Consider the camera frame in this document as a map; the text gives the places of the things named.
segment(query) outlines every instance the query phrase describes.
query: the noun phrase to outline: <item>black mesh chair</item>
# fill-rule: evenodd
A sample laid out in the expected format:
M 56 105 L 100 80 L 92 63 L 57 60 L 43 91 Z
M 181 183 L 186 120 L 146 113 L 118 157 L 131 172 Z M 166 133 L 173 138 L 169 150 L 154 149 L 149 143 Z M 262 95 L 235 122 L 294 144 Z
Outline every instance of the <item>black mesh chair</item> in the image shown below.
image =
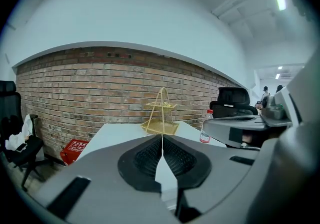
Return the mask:
M 43 164 L 53 164 L 50 160 L 42 160 L 36 162 L 36 155 L 44 145 L 43 141 L 35 136 L 34 119 L 37 115 L 30 115 L 33 130 L 32 135 L 26 141 L 27 147 L 21 151 L 7 150 L 5 141 L 10 135 L 21 132 L 24 124 L 21 115 L 21 96 L 16 92 L 15 83 L 13 81 L 0 81 L 0 146 L 9 162 L 15 163 L 15 167 L 20 169 L 26 168 L 25 175 L 22 181 L 22 189 L 25 188 L 25 182 L 33 170 L 42 180 L 43 177 L 37 172 L 36 167 Z
M 217 101 L 212 101 L 209 108 L 214 118 L 257 115 L 257 109 L 249 104 L 250 97 L 244 88 L 220 87 Z

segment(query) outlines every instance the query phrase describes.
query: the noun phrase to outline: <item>white desk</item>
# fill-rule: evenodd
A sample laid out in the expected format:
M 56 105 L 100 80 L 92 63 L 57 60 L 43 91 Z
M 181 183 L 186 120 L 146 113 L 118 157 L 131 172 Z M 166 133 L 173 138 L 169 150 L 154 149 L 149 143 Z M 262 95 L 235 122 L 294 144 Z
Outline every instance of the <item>white desk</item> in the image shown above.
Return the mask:
M 178 121 L 178 123 L 179 126 L 175 135 L 202 143 L 199 140 L 199 130 L 183 121 Z M 105 124 L 91 139 L 86 148 L 79 155 L 78 159 L 82 158 L 92 151 L 149 135 L 150 134 L 146 133 L 141 128 L 140 124 Z M 225 144 L 215 139 L 211 139 L 208 144 L 226 147 Z M 161 157 L 158 163 L 155 180 L 161 184 L 162 201 L 164 201 L 164 203 L 170 210 L 174 209 L 176 206 L 178 193 L 177 180 L 163 157 Z
M 175 135 L 183 137 L 192 141 L 200 142 L 200 131 L 196 128 L 188 125 L 183 121 L 178 121 L 178 129 Z M 95 134 L 95 136 L 88 143 L 86 148 L 79 155 L 78 159 L 82 158 L 86 154 L 99 150 L 102 148 L 110 147 L 119 143 L 131 141 L 137 138 L 149 136 L 140 126 L 140 124 L 105 124 Z M 208 144 L 226 147 L 225 144 L 211 139 Z

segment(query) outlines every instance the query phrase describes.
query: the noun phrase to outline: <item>black slot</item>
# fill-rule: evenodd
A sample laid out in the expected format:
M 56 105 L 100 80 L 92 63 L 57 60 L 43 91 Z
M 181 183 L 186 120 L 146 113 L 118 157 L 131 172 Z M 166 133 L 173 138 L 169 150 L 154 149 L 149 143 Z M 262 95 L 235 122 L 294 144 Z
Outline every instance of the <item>black slot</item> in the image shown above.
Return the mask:
M 300 124 L 302 122 L 302 117 L 300 115 L 300 112 L 298 111 L 296 103 L 294 102 L 294 100 L 293 100 L 293 98 L 292 98 L 292 96 L 290 94 L 289 94 L 289 97 L 290 97 L 290 99 L 292 101 L 293 107 L 295 108 L 294 110 L 295 110 L 295 113 L 296 113 L 296 117 L 298 118 L 298 122 Z
M 242 143 L 243 130 L 239 128 L 230 128 L 229 141 Z
M 91 181 L 76 177 L 47 207 L 47 210 L 61 219 L 65 219 Z
M 230 157 L 230 160 L 238 162 L 238 163 L 242 163 L 248 166 L 252 166 L 254 164 L 254 159 L 250 159 L 250 158 L 243 158 L 243 157 L 239 157 L 239 156 L 233 156 Z
M 217 119 L 217 120 L 226 120 L 226 121 L 249 121 L 249 120 L 252 120 L 252 119 L 254 119 L 254 118 L 249 118 L 249 117 L 243 117 L 243 118 L 226 118 L 226 119 L 224 119 L 224 118 L 219 118 L 219 119 Z

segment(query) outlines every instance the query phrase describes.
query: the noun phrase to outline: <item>red box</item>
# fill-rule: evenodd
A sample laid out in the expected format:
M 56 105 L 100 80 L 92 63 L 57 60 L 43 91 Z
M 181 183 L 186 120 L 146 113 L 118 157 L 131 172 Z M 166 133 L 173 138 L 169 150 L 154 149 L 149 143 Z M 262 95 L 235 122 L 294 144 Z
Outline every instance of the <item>red box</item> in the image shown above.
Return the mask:
M 60 152 L 60 156 L 65 165 L 69 166 L 75 162 L 88 143 L 89 142 L 81 140 L 71 140 Z

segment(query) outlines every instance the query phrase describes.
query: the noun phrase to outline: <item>person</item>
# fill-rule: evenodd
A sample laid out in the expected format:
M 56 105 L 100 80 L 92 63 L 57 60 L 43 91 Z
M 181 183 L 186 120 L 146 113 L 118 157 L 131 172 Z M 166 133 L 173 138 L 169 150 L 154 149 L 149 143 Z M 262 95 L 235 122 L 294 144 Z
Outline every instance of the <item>person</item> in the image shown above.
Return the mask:
M 281 89 L 283 89 L 283 86 L 282 85 L 279 85 L 277 88 L 276 88 L 276 94 L 281 90 Z
M 264 99 L 267 95 L 270 95 L 269 92 L 268 92 L 268 87 L 267 87 L 267 86 L 265 86 L 265 87 L 263 88 L 263 91 L 264 91 L 264 94 L 263 94 L 262 97 L 261 97 L 261 102 L 263 101 L 263 99 Z

